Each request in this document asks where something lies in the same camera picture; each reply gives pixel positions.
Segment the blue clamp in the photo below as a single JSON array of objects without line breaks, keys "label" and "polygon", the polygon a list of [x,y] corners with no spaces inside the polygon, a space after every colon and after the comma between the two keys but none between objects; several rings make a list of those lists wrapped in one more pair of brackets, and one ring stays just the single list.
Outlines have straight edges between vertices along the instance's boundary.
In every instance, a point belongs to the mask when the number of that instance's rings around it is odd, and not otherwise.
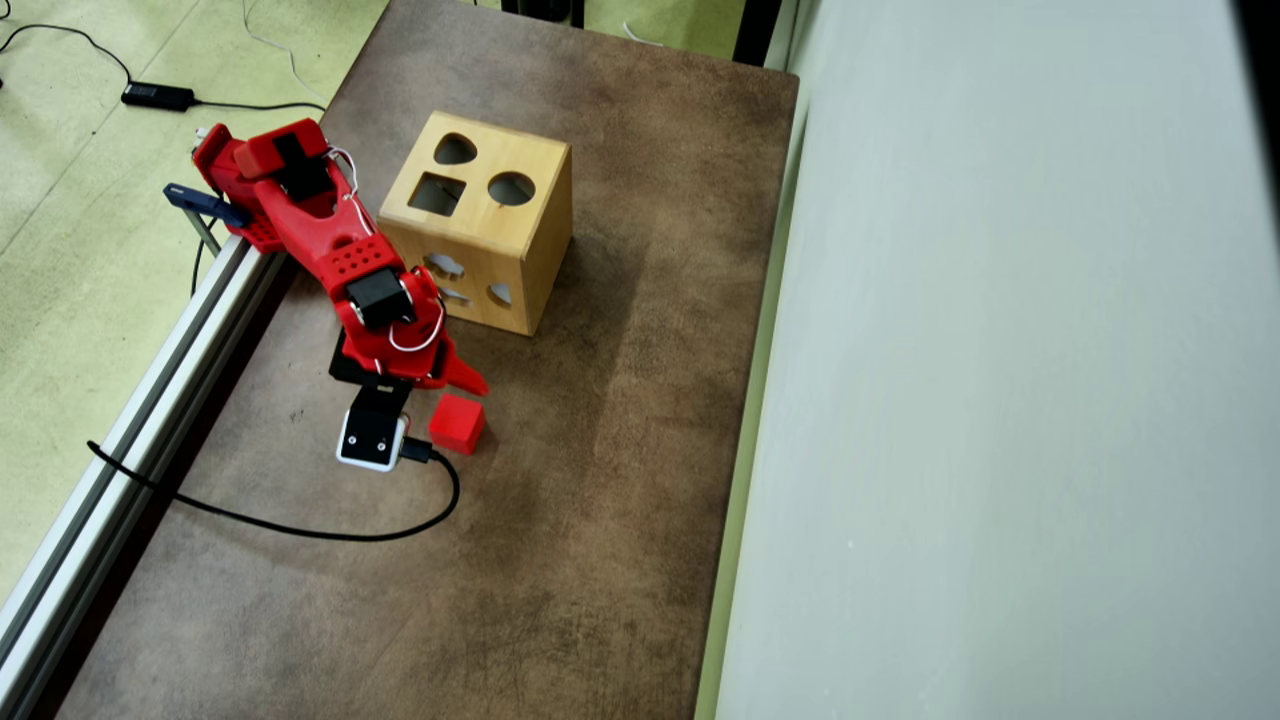
[{"label": "blue clamp", "polygon": [[164,196],[169,199],[169,204],[174,208],[216,218],[233,228],[242,228],[251,220],[248,213],[230,202],[175,182],[165,186]]}]

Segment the circular hole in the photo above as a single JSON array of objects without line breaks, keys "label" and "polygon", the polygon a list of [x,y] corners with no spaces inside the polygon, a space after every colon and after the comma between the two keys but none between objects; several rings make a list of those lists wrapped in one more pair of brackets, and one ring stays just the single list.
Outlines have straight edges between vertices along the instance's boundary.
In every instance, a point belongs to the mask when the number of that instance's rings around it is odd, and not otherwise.
[{"label": "circular hole", "polygon": [[524,205],[534,192],[534,181],[522,173],[498,173],[489,181],[489,197],[503,205]]},{"label": "circular hole", "polygon": [[440,143],[435,146],[435,161],[442,165],[461,165],[475,159],[475,143],[456,132],[442,137]]},{"label": "circular hole", "polygon": [[498,306],[511,310],[511,286],[507,283],[493,283],[485,290],[485,295]]}]

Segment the square hole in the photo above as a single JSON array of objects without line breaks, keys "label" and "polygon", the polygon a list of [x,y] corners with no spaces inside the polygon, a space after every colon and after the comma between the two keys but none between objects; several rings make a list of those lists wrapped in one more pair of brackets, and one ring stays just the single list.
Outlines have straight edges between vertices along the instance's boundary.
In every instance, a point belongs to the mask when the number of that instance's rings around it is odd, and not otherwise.
[{"label": "square hole", "polygon": [[462,181],[422,173],[422,179],[417,181],[417,187],[408,199],[408,206],[448,218],[458,206],[458,200],[466,188],[467,183]]}]

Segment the white wire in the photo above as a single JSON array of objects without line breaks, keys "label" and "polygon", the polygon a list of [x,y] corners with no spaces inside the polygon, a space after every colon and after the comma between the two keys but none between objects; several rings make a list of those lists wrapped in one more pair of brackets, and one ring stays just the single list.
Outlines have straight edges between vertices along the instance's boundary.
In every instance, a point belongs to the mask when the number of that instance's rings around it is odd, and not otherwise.
[{"label": "white wire", "polygon": [[250,37],[252,37],[253,40],[257,40],[259,42],[265,42],[265,44],[270,45],[271,47],[279,47],[280,50],[284,50],[285,53],[288,53],[289,54],[289,72],[293,73],[293,79],[298,81],[298,85],[301,85],[302,87],[305,87],[307,90],[307,92],[310,92],[311,95],[315,95],[316,100],[319,100],[319,101],[324,102],[325,105],[328,105],[329,100],[325,99],[325,96],[323,96],[319,92],[311,90],[311,86],[307,85],[306,82],[303,82],[302,78],[298,77],[298,68],[293,63],[293,50],[289,50],[287,46],[280,45],[279,42],[275,42],[274,40],[268,40],[268,38],[262,37],[261,35],[253,35],[253,31],[248,29],[248,13],[250,13],[248,0],[241,0],[241,19],[244,22],[244,32],[247,32]]},{"label": "white wire", "polygon": [[[351,159],[351,152],[347,152],[342,147],[335,147],[333,145],[329,146],[328,154],[330,158],[333,158],[334,155],[340,155],[342,159],[347,161],[347,167],[351,168],[351,192],[344,195],[342,199],[351,200],[355,202],[356,192],[360,191],[360,173],[356,172],[356,161]],[[365,232],[369,234],[374,234],[374,228],[370,224],[369,219],[365,217],[364,208],[357,204],[356,211],[360,215],[360,224],[364,225]]]},{"label": "white wire", "polygon": [[435,329],[431,331],[430,337],[422,341],[422,345],[419,345],[417,347],[401,347],[399,343],[396,342],[396,323],[392,323],[392,327],[387,329],[387,340],[392,341],[392,347],[399,350],[401,352],[417,352],[419,350],[422,350],[424,347],[435,342],[435,336],[440,334],[440,325],[443,324],[444,324],[444,306],[442,305],[440,314],[435,316]]},{"label": "white wire", "polygon": [[627,33],[627,37],[630,37],[631,40],[635,40],[636,42],[644,42],[645,45],[653,45],[654,47],[666,47],[666,45],[663,45],[660,42],[654,42],[652,40],[645,40],[645,38],[637,36],[636,33],[631,32],[631,26],[628,26],[626,20],[622,20],[622,31]]}]

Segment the red cube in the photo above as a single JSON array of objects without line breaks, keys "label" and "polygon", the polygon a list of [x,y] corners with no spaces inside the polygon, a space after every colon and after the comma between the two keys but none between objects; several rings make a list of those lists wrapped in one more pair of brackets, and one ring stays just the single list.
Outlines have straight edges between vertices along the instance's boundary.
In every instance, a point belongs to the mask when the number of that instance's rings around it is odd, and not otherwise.
[{"label": "red cube", "polygon": [[484,406],[474,400],[445,395],[435,406],[428,432],[438,447],[471,455],[484,429]]}]

